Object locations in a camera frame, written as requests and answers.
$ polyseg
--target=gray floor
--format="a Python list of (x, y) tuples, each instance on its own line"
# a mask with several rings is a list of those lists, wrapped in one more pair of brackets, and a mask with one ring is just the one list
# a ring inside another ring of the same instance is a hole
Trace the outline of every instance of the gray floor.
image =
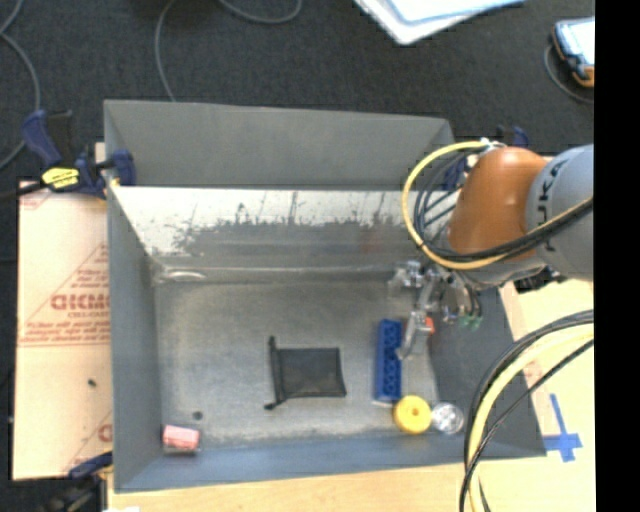
[[(414, 293), (389, 298), (384, 282), (161, 285), (163, 422), (197, 426), (204, 448), (397, 433), (390, 410), (374, 403), (376, 332), (381, 318), (406, 316)], [(291, 399), (264, 410), (274, 400), (272, 335), (278, 348), (338, 347), (347, 396)], [(428, 352), (420, 348), (405, 366), (405, 385), (435, 401)]]

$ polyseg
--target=pink sponge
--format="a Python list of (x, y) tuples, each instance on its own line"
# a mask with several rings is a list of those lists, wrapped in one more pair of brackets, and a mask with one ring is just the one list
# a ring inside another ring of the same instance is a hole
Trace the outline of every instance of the pink sponge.
[(162, 442), (168, 448), (195, 450), (200, 442), (200, 432), (193, 428), (166, 425), (162, 433)]

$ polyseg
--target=cardboard sheet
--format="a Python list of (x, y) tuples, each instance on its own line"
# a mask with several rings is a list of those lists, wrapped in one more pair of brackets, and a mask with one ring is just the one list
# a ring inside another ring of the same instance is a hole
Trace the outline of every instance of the cardboard sheet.
[(106, 204), (48, 190), (19, 206), (12, 476), (66, 475), (111, 449)]

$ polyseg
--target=yellow cable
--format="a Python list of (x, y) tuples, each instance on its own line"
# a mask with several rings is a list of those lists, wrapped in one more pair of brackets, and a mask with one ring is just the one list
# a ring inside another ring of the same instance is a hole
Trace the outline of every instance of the yellow cable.
[[(458, 269), (458, 270), (472, 269), (472, 268), (477, 268), (477, 262), (469, 262), (469, 263), (451, 262), (433, 253), (426, 245), (424, 245), (424, 241), (422, 240), (422, 237), (413, 227), (413, 220), (411, 219), (411, 214), (409, 213), (409, 192), (411, 191), (411, 187), (413, 186), (413, 183), (415, 182), (416, 178), (420, 175), (423, 169), (427, 167), (434, 160), (440, 158), (441, 156), (447, 155), (449, 153), (453, 153), (454, 151), (460, 151), (463, 149), (482, 149), (482, 148), (488, 148), (490, 147), (490, 145), (491, 143), (489, 142), (477, 140), (477, 141), (469, 141), (469, 142), (458, 142), (455, 144), (444, 146), (443, 148), (440, 148), (434, 151), (433, 153), (430, 153), (429, 155), (424, 157), (420, 162), (418, 162), (418, 164), (413, 168), (413, 170), (409, 174), (409, 177), (407, 178), (407, 181), (404, 184), (404, 189), (402, 190), (402, 196), (401, 196), (402, 217), (404, 218), (404, 223), (407, 226), (407, 229), (409, 230), (409, 234), (411, 235), (411, 238), (413, 238), (415, 243), (421, 247), (423, 252), (429, 258), (431, 258), (436, 263), (439, 263), (443, 267)], [(500, 257), (494, 257), (491, 259), (490, 263), (493, 263), (493, 261), (497, 261), (498, 259), (500, 259)]]
[[(418, 164), (413, 168), (411, 173), (409, 173), (409, 177), (407, 178), (407, 181), (404, 184), (404, 188), (402, 190), (402, 196), (401, 196), (402, 217), (409, 231), (409, 234), (411, 235), (411, 238), (413, 238), (414, 242), (418, 245), (418, 247), (422, 249), (422, 251), (427, 255), (428, 258), (442, 265), (445, 268), (449, 268), (453, 270), (473, 270), (473, 269), (485, 267), (487, 265), (490, 265), (491, 263), (500, 261), (506, 258), (508, 255), (499, 254), (496, 256), (490, 256), (487, 258), (477, 259), (475, 261), (468, 261), (468, 262), (451, 261), (441, 256), (438, 256), (436, 253), (434, 253), (431, 249), (429, 249), (426, 246), (426, 244), (424, 243), (424, 240), (422, 239), (420, 234), (416, 231), (416, 229), (413, 226), (413, 220), (411, 218), (411, 214), (409, 213), (409, 192), (411, 191), (411, 187), (413, 186), (415, 180), (420, 175), (420, 173), (424, 170), (424, 168), (427, 167), (434, 160), (440, 158), (441, 156), (446, 155), (448, 153), (452, 153), (454, 151), (460, 151), (463, 149), (490, 148), (494, 145), (495, 143), (492, 143), (489, 141), (478, 140), (478, 141), (469, 141), (469, 142), (458, 142), (455, 144), (444, 146), (443, 148), (440, 148), (434, 151), (433, 153), (430, 153), (425, 158), (423, 158), (420, 162), (418, 162)], [(576, 209), (580, 208), (583, 204), (590, 201), (592, 198), (593, 196), (588, 199), (585, 199), (584, 201), (581, 201), (580, 203), (569, 208), (563, 213), (553, 217), (552, 219), (549, 219), (547, 222), (540, 224), (536, 228), (529, 231), (527, 235), (535, 234), (538, 231), (541, 231), (543, 228), (545, 228), (549, 224), (551, 224), (552, 222), (555, 222), (565, 216), (571, 215)]]
[[(561, 345), (575, 343), (578, 341), (580, 343), (585, 343), (590, 339), (593, 339), (593, 336), (593, 327), (591, 327), (590, 332), (571, 338), (549, 338), (548, 336), (540, 338), (530, 348), (523, 352), (513, 363), (507, 366), (507, 368), (496, 378), (493, 384), (489, 387), (489, 389), (485, 393), (484, 398), (482, 399), (482, 402), (480, 402), (480, 405), (478, 406), (475, 420), (473, 422), (473, 425), (471, 425), (467, 463), (471, 461), (476, 450), (478, 449), (478, 446), (482, 442), (482, 435), (485, 429), (485, 425), (495, 401), (497, 400), (498, 396), (500, 396), (502, 391), (504, 391), (507, 385), (511, 382), (511, 380), (518, 373), (520, 373), (525, 368), (525, 366), (527, 366), (535, 359), (539, 358), (544, 352), (547, 352), (548, 350)], [(469, 501), (471, 502), (471, 507), (474, 512), (485, 510), (484, 505), (482, 504), (482, 498), (480, 497), (480, 480), (476, 475), (471, 478), (471, 482), (469, 485)]]

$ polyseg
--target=black cable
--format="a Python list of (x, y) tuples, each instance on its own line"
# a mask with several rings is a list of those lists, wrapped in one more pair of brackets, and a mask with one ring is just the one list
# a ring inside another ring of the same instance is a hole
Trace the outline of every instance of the black cable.
[[(165, 4), (164, 8), (162, 9), (162, 12), (160, 13), (160, 16), (158, 17), (158, 22), (156, 23), (156, 30), (155, 30), (154, 39), (153, 39), (153, 52), (154, 52), (155, 61), (156, 61), (156, 69), (158, 71), (158, 75), (160, 76), (160, 81), (162, 82), (162, 86), (164, 87), (164, 90), (167, 93), (167, 96), (171, 101), (174, 101), (174, 102), (176, 101), (176, 98), (173, 94), (173, 91), (171, 90), (171, 87), (169, 86), (167, 75), (164, 72), (162, 56), (160, 55), (160, 36), (162, 34), (162, 27), (167, 17), (167, 13), (169, 12), (169, 10), (171, 10), (171, 8), (176, 3), (176, 1), (177, 0), (169, 0), (169, 2)], [(267, 18), (267, 17), (256, 16), (237, 8), (236, 6), (226, 2), (225, 0), (218, 0), (218, 2), (225, 9), (229, 10), (236, 16), (246, 21), (263, 24), (263, 25), (278, 25), (281, 23), (286, 23), (288, 21), (291, 21), (296, 16), (298, 16), (298, 14), (300, 14), (303, 0), (296, 0), (295, 8), (289, 14), (286, 14), (280, 18)]]
[[(438, 175), (434, 175), (428, 182), (425, 187), (433, 187), (433, 183), (439, 178)], [(448, 249), (443, 249), (441, 247), (436, 246), (433, 243), (429, 243), (426, 240), (424, 244), (431, 249), (432, 252), (441, 256), (443, 258), (449, 259), (450, 261), (460, 261), (460, 262), (470, 262), (476, 259), (488, 258), (493, 256), (503, 256), (503, 259), (511, 258), (522, 254), (524, 252), (533, 249), (534, 247), (542, 244), (546, 240), (548, 240), (552, 235), (557, 234), (562, 229), (565, 229), (573, 222), (576, 222), (582, 216), (586, 215), (593, 208), (593, 198), (591, 198), (587, 203), (583, 204), (581, 207), (576, 209), (573, 215), (567, 216), (565, 218), (556, 220), (552, 222), (550, 225), (545, 228), (540, 229), (536, 233), (528, 233), (522, 237), (519, 237), (510, 242), (500, 244), (498, 246), (492, 247), (490, 249), (475, 251), (472, 253), (459, 254), (455, 251), (451, 251)]]
[(6, 190), (4, 192), (0, 192), (0, 201), (9, 201), (11, 199), (18, 199), (26, 194), (30, 194), (31, 192), (37, 192), (44, 188), (44, 184), (42, 182), (32, 183), (30, 185), (25, 185), (24, 187)]
[(573, 91), (571, 91), (568, 87), (565, 87), (562, 82), (560, 82), (560, 80), (558, 80), (558, 77), (556, 77), (553, 72), (551, 71), (551, 66), (549, 64), (549, 55), (551, 55), (551, 51), (553, 50), (553, 46), (549, 45), (547, 46), (547, 49), (544, 52), (544, 68), (547, 72), (547, 75), (549, 75), (549, 78), (551, 78), (551, 81), (565, 94), (571, 96), (574, 100), (577, 101), (581, 101), (582, 103), (588, 103), (589, 105), (593, 105), (595, 102), (594, 100), (590, 100), (589, 98), (584, 98), (582, 96), (580, 96), (579, 94), (574, 93)]
[(482, 302), (480, 302), (480, 297), (478, 297), (480, 292), (478, 292), (477, 290), (473, 291), (473, 297), (476, 301), (476, 307), (477, 307), (477, 315), (476, 316), (482, 316)]
[(469, 316), (474, 316), (477, 309), (477, 301), (474, 299), (473, 289), (469, 284), (465, 284), (464, 289), (467, 290), (467, 295), (469, 295), (469, 302), (471, 303), (471, 310), (469, 311)]
[[(433, 242), (434, 240), (437, 240), (438, 238), (440, 238), (440, 235), (442, 235), (442, 233), (444, 232), (444, 230), (447, 228), (447, 224), (443, 223), (442, 226), (440, 226), (438, 228), (438, 231), (436, 231), (436, 233), (433, 235), (433, 237), (431, 238), (431, 241)], [(433, 264), (433, 262), (430, 259), (427, 259), (427, 265), (431, 266)]]
[(478, 445), (476, 452), (474, 453), (471, 460), (467, 463), (465, 462), (465, 476), (462, 481), (462, 488), (460, 491), (460, 512), (464, 512), (464, 505), (466, 496), (469, 492), (469, 486), (471, 485), (471, 478), (473, 477), (478, 464), (480, 463), (480, 458), (487, 445), (493, 439), (498, 429), (504, 424), (506, 419), (513, 413), (513, 411), (520, 405), (527, 397), (533, 394), (537, 389), (539, 389), (545, 382), (547, 382), (551, 377), (557, 374), (560, 370), (566, 367), (569, 363), (577, 359), (584, 352), (589, 350), (594, 346), (594, 340), (590, 340), (586, 342), (584, 345), (580, 346), (569, 355), (565, 356), (560, 362), (554, 365), (550, 370), (548, 370), (542, 377), (540, 377), (531, 387), (529, 387), (524, 393), (522, 393), (493, 423), (491, 428), (486, 432), (483, 436), (482, 441)]
[(9, 381), (11, 380), (11, 377), (13, 376), (14, 371), (15, 371), (15, 366), (12, 366), (11, 368), (9, 368), (9, 371), (2, 379), (2, 382), (0, 382), (0, 390), (4, 389), (4, 387), (7, 384), (9, 384)]
[[(20, 60), (27, 68), (29, 75), (31, 76), (31, 81), (33, 83), (34, 89), (34, 110), (38, 110), (40, 108), (40, 80), (38, 79), (38, 74), (33, 66), (33, 63), (29, 59), (29, 56), (25, 53), (22, 47), (10, 36), (8, 36), (5, 32), (11, 26), (11, 24), (15, 21), (18, 13), (22, 9), (22, 5), (24, 4), (24, 0), (17, 0), (13, 11), (9, 15), (9, 17), (2, 23), (0, 26), (0, 39), (2, 39), (5, 43), (9, 45), (9, 47), (18, 54)], [(13, 160), (18, 156), (18, 154), (24, 149), (25, 143), (24, 141), (20, 141), (10, 152), (9, 154), (0, 160), (0, 171), (2, 171), (5, 167), (7, 167)]]
[(428, 180), (425, 186), (423, 186), (420, 192), (418, 192), (413, 208), (414, 227), (421, 238), (425, 237), (425, 230), (428, 225), (446, 215), (446, 213), (448, 213), (448, 211), (453, 208), (445, 210), (445, 212), (442, 212), (436, 218), (430, 219), (429, 222), (426, 222), (426, 215), (442, 201), (446, 200), (448, 197), (451, 197), (452, 194), (460, 190), (460, 187), (456, 184), (456, 187), (454, 189), (446, 192), (441, 197), (436, 199), (432, 204), (429, 204), (429, 200), (431, 199), (431, 194), (433, 192), (434, 183), (436, 181), (439, 181), (440, 177), (446, 174), (450, 169), (455, 169), (460, 164), (460, 162), (465, 160), (473, 153), (473, 151), (466, 151), (457, 154), (453, 158), (450, 157), (447, 161), (438, 165), (435, 169), (431, 169), (431, 176), (433, 178)]
[(70, 487), (56, 493), (45, 504), (36, 507), (35, 512), (71, 512), (82, 510), (90, 500), (100, 501), (102, 478), (89, 475)]
[[(564, 329), (569, 329), (571, 327), (577, 327), (580, 325), (586, 325), (594, 322), (594, 312), (593, 309), (581, 311), (579, 313), (574, 313), (572, 315), (567, 315), (565, 317), (559, 318), (554, 322), (551, 322), (547, 325), (532, 331), (531, 333), (523, 336), (510, 346), (503, 354), (497, 359), (496, 364), (487, 371), (485, 376), (480, 381), (478, 388), (476, 390), (476, 394), (473, 397), (471, 402), (471, 407), (469, 408), (469, 413), (467, 417), (469, 418), (469, 424), (472, 425), (475, 421), (475, 416), (478, 410), (482, 399), (487, 393), (488, 389), (491, 387), (495, 379), (507, 368), (509, 367), (525, 350), (527, 350), (531, 345), (533, 345), (540, 338), (547, 336), (548, 334), (558, 332)], [(469, 436), (471, 434), (471, 429), (467, 430), (464, 441), (464, 456), (465, 460), (469, 458)]]
[(480, 485), (480, 498), (482, 499), (482, 506), (484, 507), (484, 511), (491, 512), (491, 508), (489, 507), (489, 502), (487, 501), (487, 496), (484, 493), (482, 485)]

